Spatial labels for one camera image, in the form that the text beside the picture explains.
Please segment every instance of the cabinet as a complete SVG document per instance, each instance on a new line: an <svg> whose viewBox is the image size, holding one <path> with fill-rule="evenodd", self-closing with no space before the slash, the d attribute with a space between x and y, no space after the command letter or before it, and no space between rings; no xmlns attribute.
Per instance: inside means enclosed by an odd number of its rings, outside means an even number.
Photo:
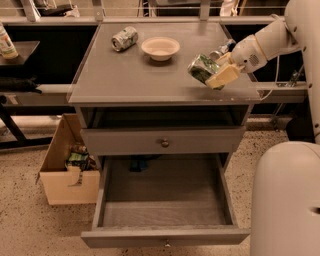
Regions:
<svg viewBox="0 0 320 256"><path fill-rule="evenodd" d="M137 44L115 52L111 38L131 25ZM145 56L153 36L178 40L170 60ZM217 23L102 23L69 95L81 134L102 170L90 247L236 244L240 229L224 170L259 94L247 75L221 91L187 72L193 58L227 40ZM132 156L151 158L130 172Z"/></svg>

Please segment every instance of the crumpled can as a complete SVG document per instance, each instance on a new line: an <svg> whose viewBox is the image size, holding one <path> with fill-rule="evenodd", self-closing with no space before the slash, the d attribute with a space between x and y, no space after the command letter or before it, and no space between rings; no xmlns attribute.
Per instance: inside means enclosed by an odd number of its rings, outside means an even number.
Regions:
<svg viewBox="0 0 320 256"><path fill-rule="evenodd" d="M204 54L197 55L192 63L188 67L188 72L195 79L199 80L201 83L206 84L206 80L208 80L212 75L216 74L220 69L220 65L214 62L212 59L208 58Z"/></svg>

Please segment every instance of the aluminum can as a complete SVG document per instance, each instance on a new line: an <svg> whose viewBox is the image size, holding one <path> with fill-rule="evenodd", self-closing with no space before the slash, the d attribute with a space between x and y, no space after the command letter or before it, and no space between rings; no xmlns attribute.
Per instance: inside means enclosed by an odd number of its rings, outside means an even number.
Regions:
<svg viewBox="0 0 320 256"><path fill-rule="evenodd" d="M4 59L13 59L18 57L18 52L12 43L4 26L0 23L0 52Z"/></svg>
<svg viewBox="0 0 320 256"><path fill-rule="evenodd" d="M212 59L213 61L219 59L227 52L232 51L235 45L236 41L234 41L233 39L229 39L225 44L220 45L217 50L210 53L210 59Z"/></svg>
<svg viewBox="0 0 320 256"><path fill-rule="evenodd" d="M117 52L124 51L138 41L138 32L134 27L126 27L112 37L112 47Z"/></svg>
<svg viewBox="0 0 320 256"><path fill-rule="evenodd" d="M188 72L194 78L205 84L212 75L216 74L220 66L204 54L197 55L188 67Z"/></svg>

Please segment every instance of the tabletop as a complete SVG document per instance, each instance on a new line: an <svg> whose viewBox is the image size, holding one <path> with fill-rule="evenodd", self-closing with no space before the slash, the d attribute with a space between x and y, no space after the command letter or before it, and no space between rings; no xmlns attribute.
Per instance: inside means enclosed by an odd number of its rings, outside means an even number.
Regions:
<svg viewBox="0 0 320 256"><path fill-rule="evenodd" d="M112 36L126 26L133 26L139 39L124 52L116 52ZM188 73L188 66L198 54L209 56L228 40L218 23L103 23L98 29L73 84L69 98L72 105L217 105L260 101L247 74L241 74L219 91ZM177 54L164 62L152 60L141 49L144 40L159 36L176 39L181 46Z"/></svg>

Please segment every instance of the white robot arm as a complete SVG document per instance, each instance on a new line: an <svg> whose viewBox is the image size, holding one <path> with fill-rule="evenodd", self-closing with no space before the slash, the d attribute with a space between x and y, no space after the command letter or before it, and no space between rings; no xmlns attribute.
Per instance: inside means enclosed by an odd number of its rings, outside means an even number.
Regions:
<svg viewBox="0 0 320 256"><path fill-rule="evenodd" d="M235 78L240 70L253 72L279 54L302 51L318 145L281 143L260 159L253 186L251 256L317 256L320 253L319 10L320 1L290 0L285 22L276 20L240 42L229 56L219 59L221 69L206 82L214 86L224 78Z"/></svg>
<svg viewBox="0 0 320 256"><path fill-rule="evenodd" d="M240 41L233 49L216 60L218 73L205 83L211 88L230 83L240 72L251 73L265 66L276 56L302 51L309 85L308 95L315 140L320 144L320 1L290 0L285 21L275 21Z"/></svg>

